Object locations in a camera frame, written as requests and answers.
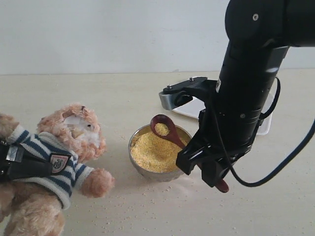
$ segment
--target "brown spoon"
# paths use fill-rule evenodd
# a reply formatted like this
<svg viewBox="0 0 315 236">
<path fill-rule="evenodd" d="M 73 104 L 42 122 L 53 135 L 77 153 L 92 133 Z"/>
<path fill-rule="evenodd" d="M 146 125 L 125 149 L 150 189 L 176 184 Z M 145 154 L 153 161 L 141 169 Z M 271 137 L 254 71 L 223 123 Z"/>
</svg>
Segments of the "brown spoon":
<svg viewBox="0 0 315 236">
<path fill-rule="evenodd" d="M 162 123 L 165 124 L 169 130 L 169 133 L 165 136 L 160 135 L 157 133 L 156 131 L 156 124 L 158 123 Z M 152 118 L 151 120 L 151 130 L 152 132 L 159 136 L 162 139 L 168 140 L 174 144 L 176 144 L 177 146 L 179 146 L 181 149 L 184 149 L 186 147 L 185 144 L 183 144 L 183 142 L 181 141 L 181 139 L 179 138 L 177 131 L 176 131 L 176 126 L 173 123 L 173 121 L 171 120 L 171 118 L 167 117 L 166 115 L 156 115 L 155 117 Z"/>
<path fill-rule="evenodd" d="M 156 124 L 158 123 L 162 123 L 165 124 L 169 130 L 169 133 L 165 136 L 160 135 L 157 133 L 156 131 Z M 157 135 L 158 137 L 168 140 L 174 144 L 176 144 L 177 146 L 179 146 L 181 149 L 184 149 L 186 147 L 185 144 L 183 144 L 183 142 L 180 140 L 177 131 L 176 131 L 176 126 L 174 124 L 174 122 L 171 120 L 171 118 L 169 118 L 166 115 L 156 115 L 155 117 L 152 118 L 151 120 L 151 130 L 152 132 Z M 222 193 L 227 193 L 229 191 L 229 187 L 227 185 L 227 183 L 221 179 L 217 184 L 216 184 L 216 188 L 222 192 Z"/>
</svg>

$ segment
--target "metal bowl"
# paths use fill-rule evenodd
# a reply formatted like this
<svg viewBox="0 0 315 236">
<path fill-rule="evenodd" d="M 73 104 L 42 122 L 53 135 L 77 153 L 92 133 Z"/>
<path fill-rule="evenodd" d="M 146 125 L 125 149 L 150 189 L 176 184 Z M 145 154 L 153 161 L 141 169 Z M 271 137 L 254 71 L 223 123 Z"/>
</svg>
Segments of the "metal bowl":
<svg viewBox="0 0 315 236">
<path fill-rule="evenodd" d="M 177 130 L 179 137 L 181 139 L 183 139 L 185 142 L 188 143 L 191 140 L 191 135 L 186 130 L 184 130 L 183 128 L 181 128 L 177 125 L 176 125 L 176 130 Z M 138 173 L 141 174 L 144 178 L 146 178 L 148 180 L 152 180 L 155 182 L 170 182 L 172 180 L 178 179 L 181 175 L 184 174 L 184 172 L 182 172 L 179 168 L 177 168 L 174 171 L 167 172 L 167 173 L 156 173 L 156 172 L 151 172 L 151 171 L 143 169 L 133 159 L 133 157 L 131 155 L 132 147 L 135 145 L 135 143 L 137 142 L 137 140 L 139 139 L 139 137 L 141 135 L 149 133 L 149 132 L 151 132 L 151 127 L 148 124 L 148 125 L 141 127 L 140 129 L 138 129 L 132 135 L 132 137 L 129 141 L 129 145 L 128 145 L 129 157 L 130 157 L 131 163 L 133 164 L 135 169 L 138 171 Z"/>
</svg>

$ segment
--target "teddy bear head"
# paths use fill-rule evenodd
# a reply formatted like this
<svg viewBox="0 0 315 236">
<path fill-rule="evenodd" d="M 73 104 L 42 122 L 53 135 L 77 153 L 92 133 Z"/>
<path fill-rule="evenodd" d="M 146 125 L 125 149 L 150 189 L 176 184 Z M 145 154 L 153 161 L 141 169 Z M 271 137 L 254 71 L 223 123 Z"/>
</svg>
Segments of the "teddy bear head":
<svg viewBox="0 0 315 236">
<path fill-rule="evenodd" d="M 53 134 L 77 153 L 79 162 L 96 160 L 106 152 L 106 142 L 93 110 L 80 103 L 70 104 L 41 119 L 37 132 Z"/>
</svg>

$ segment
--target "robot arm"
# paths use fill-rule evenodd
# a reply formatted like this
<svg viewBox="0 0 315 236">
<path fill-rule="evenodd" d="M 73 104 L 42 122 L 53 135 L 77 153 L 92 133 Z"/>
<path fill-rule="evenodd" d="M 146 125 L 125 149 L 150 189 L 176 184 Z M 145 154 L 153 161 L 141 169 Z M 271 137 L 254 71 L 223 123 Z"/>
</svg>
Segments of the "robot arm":
<svg viewBox="0 0 315 236">
<path fill-rule="evenodd" d="M 159 94 L 167 110 L 192 97 L 206 107 L 199 114 L 199 130 L 178 154 L 176 163 L 184 173 L 189 175 L 198 165 L 202 179 L 214 187 L 231 171 L 241 184 L 255 187 L 274 177 L 303 149 L 314 134 L 314 123 L 301 145 L 265 179 L 246 183 L 232 167 L 251 150 L 259 126 L 276 106 L 280 94 L 276 76 L 289 48 L 315 46 L 314 22 L 313 0 L 230 1 L 225 15 L 229 44 L 219 79 L 190 78 Z M 262 114 L 275 78 L 275 101 Z"/>
</svg>

